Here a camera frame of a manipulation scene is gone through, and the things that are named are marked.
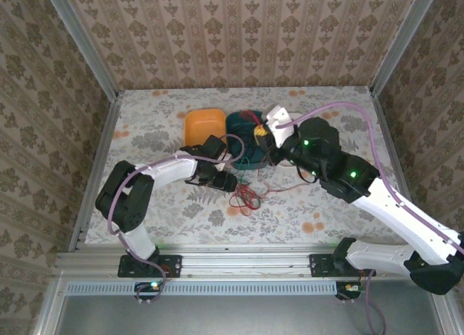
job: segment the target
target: patterned wallpaper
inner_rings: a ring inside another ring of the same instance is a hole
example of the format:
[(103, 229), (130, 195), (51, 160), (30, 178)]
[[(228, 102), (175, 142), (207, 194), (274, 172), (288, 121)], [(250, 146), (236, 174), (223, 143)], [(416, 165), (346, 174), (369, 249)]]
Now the patterned wallpaper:
[(28, 334), (109, 103), (49, 0), (0, 0), (0, 334)]
[(464, 230), (464, 0), (434, 0), (380, 99), (415, 203)]
[(366, 86), (413, 0), (70, 0), (120, 90)]

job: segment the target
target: table surface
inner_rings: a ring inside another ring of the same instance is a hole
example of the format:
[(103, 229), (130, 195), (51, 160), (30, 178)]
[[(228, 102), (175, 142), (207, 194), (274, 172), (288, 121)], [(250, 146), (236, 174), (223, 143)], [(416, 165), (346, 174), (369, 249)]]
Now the table surface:
[[(308, 112), (329, 102), (348, 101), (365, 108), (375, 127), (378, 154), (389, 181), (397, 186), (373, 100), (367, 87), (219, 88), (126, 91), (109, 148), (100, 188), (115, 164), (145, 164), (183, 146), (186, 113), (218, 108), (227, 115), (243, 109), (268, 112), (276, 104), (289, 112)], [(373, 163), (365, 121), (350, 108), (321, 115), (340, 132), (342, 149)], [(244, 180), (261, 194), (270, 186), (285, 189), (301, 183), (294, 167), (246, 171)], [(152, 194), (144, 225), (157, 244), (316, 244), (338, 243), (345, 236), (394, 244), (401, 239), (383, 223), (355, 206), (333, 198), (319, 184), (269, 194), (255, 211), (229, 205), (231, 195), (177, 181)], [(94, 210), (86, 244), (114, 244), (117, 238)]]

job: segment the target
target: floral tablecloth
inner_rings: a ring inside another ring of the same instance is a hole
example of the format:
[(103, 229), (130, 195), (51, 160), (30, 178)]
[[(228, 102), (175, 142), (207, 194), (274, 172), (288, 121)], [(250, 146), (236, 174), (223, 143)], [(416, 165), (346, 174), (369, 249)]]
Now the floral tablecloth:
[[(101, 186), (121, 160), (143, 164), (183, 146), (184, 117), (189, 111), (214, 107), (226, 114), (241, 109), (266, 113), (280, 104), (289, 112), (304, 113), (335, 101), (355, 102), (369, 112), (379, 156), (390, 182), (396, 186), (373, 101), (364, 86), (126, 91)], [(367, 125), (356, 111), (331, 109), (321, 117), (339, 129), (344, 151), (373, 162)], [(244, 180), (251, 182), (257, 193), (264, 193), (268, 185), (284, 189), (302, 182), (294, 167), (281, 166), (267, 167), (259, 177), (257, 171), (246, 171)], [(222, 191), (178, 181), (152, 194), (144, 225), (158, 244), (336, 243), (344, 236), (379, 243), (401, 242), (379, 220), (327, 195), (318, 184), (272, 193), (259, 210), (246, 210), (247, 215), (229, 205), (230, 197)], [(94, 210), (86, 244), (117, 242), (108, 233), (106, 220)]]

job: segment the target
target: orange bowl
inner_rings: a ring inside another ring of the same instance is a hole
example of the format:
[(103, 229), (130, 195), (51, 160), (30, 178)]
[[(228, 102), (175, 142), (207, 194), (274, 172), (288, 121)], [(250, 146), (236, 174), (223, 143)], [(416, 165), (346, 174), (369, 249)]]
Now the orange bowl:
[(225, 135), (225, 114), (219, 109), (199, 109), (187, 114), (184, 123), (184, 144), (203, 144), (209, 136)]

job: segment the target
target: purple cable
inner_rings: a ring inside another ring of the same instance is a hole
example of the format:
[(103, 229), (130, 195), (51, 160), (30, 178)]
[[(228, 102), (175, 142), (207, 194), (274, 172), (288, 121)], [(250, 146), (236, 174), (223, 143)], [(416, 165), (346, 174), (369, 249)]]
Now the purple cable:
[(382, 334), (381, 335), (385, 335), (386, 334), (386, 320), (385, 320), (385, 316), (384, 314), (380, 311), (380, 308), (374, 304), (373, 302), (371, 302), (369, 300), (369, 291), (370, 291), (370, 282), (372, 281), (372, 276), (373, 274), (375, 273), (375, 270), (372, 270), (370, 273), (369, 273), (369, 276), (368, 276), (368, 282), (366, 283), (365, 285), (365, 314), (366, 316), (368, 317), (368, 323), (369, 323), (369, 328), (370, 328), (370, 331), (372, 332), (372, 334), (375, 334), (376, 333), (376, 330), (374, 328), (374, 325), (373, 325), (373, 321), (372, 321), (372, 315), (370, 314), (370, 308), (372, 307), (374, 310), (376, 310), (378, 312), (378, 314), (381, 316), (382, 318), (382, 323), (384, 325), (383, 329), (382, 329)]
[(374, 132), (373, 132), (372, 123), (370, 121), (370, 117), (369, 117), (368, 113), (362, 107), (358, 106), (355, 103), (351, 103), (351, 102), (329, 103), (329, 104), (326, 104), (326, 105), (324, 105), (324, 106), (322, 106), (320, 108), (314, 109), (311, 112), (307, 112), (303, 116), (300, 116), (297, 119), (290, 121), (289, 123), (284, 123), (283, 125), (277, 125), (276, 128), (279, 129), (279, 128), (285, 128), (285, 127), (289, 127), (289, 126), (292, 126), (292, 125), (296, 125), (297, 123), (300, 123), (302, 121), (307, 120), (308, 118), (312, 117), (313, 115), (316, 115), (316, 114), (318, 114), (318, 113), (320, 113), (320, 112), (322, 112), (324, 110), (327, 110), (327, 109), (330, 109), (330, 108), (335, 108), (335, 107), (351, 107), (351, 108), (354, 108), (358, 112), (360, 112), (361, 115), (366, 120), (366, 122), (368, 124), (369, 136), (370, 136), (370, 147), (372, 149), (372, 155), (374, 157), (374, 161), (375, 161), (376, 166), (378, 168), (378, 171), (380, 173), (380, 178), (384, 182), (386, 190), (391, 194), (391, 197), (393, 197), (393, 199), (397, 202), (397, 204), (399, 206), (401, 206), (403, 210), (405, 210), (406, 212), (411, 214), (415, 219), (417, 219), (424, 226), (426, 226), (427, 228), (432, 230), (434, 233), (436, 233), (439, 237), (441, 237), (447, 243), (451, 244), (453, 246), (453, 248), (455, 248), (458, 252), (460, 252), (462, 255), (464, 255), (464, 249), (459, 244), (457, 244), (456, 242), (451, 240), (450, 237), (448, 237), (447, 235), (442, 233), (439, 229), (435, 228), (435, 226), (430, 224), (427, 220), (422, 218), (419, 214), (417, 214), (416, 212), (411, 210), (406, 204), (402, 204), (402, 200), (396, 195), (394, 189), (392, 188), (392, 186), (390, 185), (390, 183), (386, 179), (386, 174), (384, 172), (384, 169), (383, 169), (382, 164), (380, 162), (380, 159), (378, 157), (377, 148), (376, 148), (376, 141), (374, 140)]
[(158, 161), (149, 163), (148, 165), (140, 167), (138, 170), (134, 170), (131, 174), (129, 174), (127, 176), (126, 179), (124, 179), (124, 181), (121, 183), (120, 187), (116, 191), (115, 198), (113, 199), (113, 202), (111, 203), (111, 207), (109, 208), (109, 212), (108, 212), (108, 219), (107, 219), (107, 221), (108, 221), (108, 231), (112, 235), (117, 235), (118, 239), (121, 241), (121, 244), (125, 247), (125, 250), (127, 251), (127, 253), (130, 254), (134, 259), (136, 259), (136, 260), (138, 260), (138, 261), (140, 261), (140, 262), (142, 262), (144, 264), (153, 266), (154, 268), (156, 268), (161, 273), (161, 275), (162, 275), (162, 285), (159, 288), (160, 291), (158, 292), (158, 294), (153, 298), (153, 301), (155, 301), (156, 299), (158, 299), (160, 297), (160, 295), (161, 295), (161, 293), (162, 293), (162, 291), (163, 291), (163, 289), (165, 287), (165, 284), (167, 282), (166, 273), (158, 264), (155, 264), (154, 262), (145, 260), (145, 259), (139, 257), (136, 253), (134, 253), (131, 250), (131, 248), (128, 246), (125, 239), (120, 235), (120, 230), (116, 230), (116, 231), (113, 230), (112, 222), (113, 222), (113, 215), (114, 215), (114, 212), (115, 212), (117, 201), (120, 198), (120, 196), (121, 196), (121, 194), (123, 192), (123, 189), (129, 183), (129, 181), (131, 181), (131, 179), (133, 177), (135, 177), (139, 173), (143, 172), (147, 168), (154, 167), (156, 165), (159, 165), (162, 162), (171, 161), (171, 160), (203, 160), (203, 161), (208, 161), (208, 162), (212, 162), (212, 163), (232, 163), (232, 162), (235, 162), (237, 160), (240, 160), (240, 158), (243, 156), (244, 151), (245, 151), (244, 141), (242, 141), (240, 137), (238, 137), (238, 136), (236, 136), (234, 134), (227, 133), (224, 136), (221, 136), (220, 139), (222, 139), (224, 137), (235, 138), (240, 142), (241, 151), (240, 151), (240, 154), (237, 157), (235, 157), (233, 159), (230, 159), (230, 160), (216, 160), (216, 159), (210, 159), (209, 157), (194, 156), (194, 155), (173, 155), (173, 156), (169, 156), (169, 157), (167, 157), (167, 158), (165, 158), (163, 160), (158, 160)]

